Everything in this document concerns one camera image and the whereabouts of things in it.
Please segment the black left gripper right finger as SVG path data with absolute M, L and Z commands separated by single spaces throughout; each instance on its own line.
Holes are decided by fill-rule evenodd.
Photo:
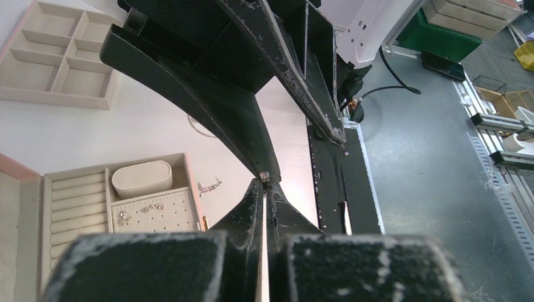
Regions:
M 413 235 L 326 234 L 265 184 L 272 301 L 466 301 L 452 255 Z

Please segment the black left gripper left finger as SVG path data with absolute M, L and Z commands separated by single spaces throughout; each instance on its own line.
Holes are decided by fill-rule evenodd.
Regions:
M 205 232 L 109 233 L 77 238 L 42 301 L 257 301 L 263 185 Z

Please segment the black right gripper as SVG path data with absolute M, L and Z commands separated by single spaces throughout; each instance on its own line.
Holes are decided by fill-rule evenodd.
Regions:
M 119 1 L 146 17 L 112 25 L 102 63 L 164 97 L 215 135 L 251 173 L 281 181 L 254 92 L 277 77 L 330 142 L 346 135 L 336 41 L 320 1 Z

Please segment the small silver stud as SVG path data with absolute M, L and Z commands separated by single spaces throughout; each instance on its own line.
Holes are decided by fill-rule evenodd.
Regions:
M 150 213 L 153 210 L 164 210 L 164 209 L 165 209 L 165 206 L 163 204 L 156 203 L 156 204 L 149 204 L 143 207 L 140 211 L 142 213 Z

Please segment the pink jewelry box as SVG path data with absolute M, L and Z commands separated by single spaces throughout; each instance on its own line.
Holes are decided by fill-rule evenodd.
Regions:
M 163 192 L 122 199 L 112 175 L 130 165 L 163 160 L 173 185 Z M 142 213 L 161 203 L 164 210 Z M 132 217 L 118 226 L 118 212 Z M 81 235 L 195 232 L 207 229 L 186 154 L 101 164 L 39 174 L 1 156 L 1 300 L 38 301 L 60 258 Z

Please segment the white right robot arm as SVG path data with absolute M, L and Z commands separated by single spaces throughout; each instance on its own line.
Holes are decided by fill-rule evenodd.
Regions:
M 107 66 L 166 98 L 257 178 L 281 172 L 256 94 L 277 78 L 321 137 L 346 142 L 341 103 L 361 86 L 410 1 L 119 1 Z

